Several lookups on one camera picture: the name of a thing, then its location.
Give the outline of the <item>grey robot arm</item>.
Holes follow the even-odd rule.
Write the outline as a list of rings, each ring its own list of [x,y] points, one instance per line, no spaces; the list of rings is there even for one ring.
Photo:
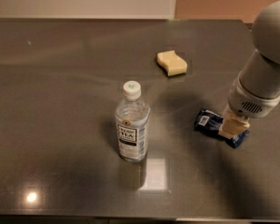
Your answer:
[[[233,81],[219,134],[232,138],[251,119],[267,116],[280,102],[280,1],[264,8],[251,30],[254,51]]]

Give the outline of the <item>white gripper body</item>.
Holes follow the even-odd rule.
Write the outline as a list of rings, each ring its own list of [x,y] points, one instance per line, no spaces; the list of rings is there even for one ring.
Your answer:
[[[273,99],[260,98],[247,91],[236,78],[230,89],[228,105],[238,116],[260,119],[267,116],[280,103],[280,95]]]

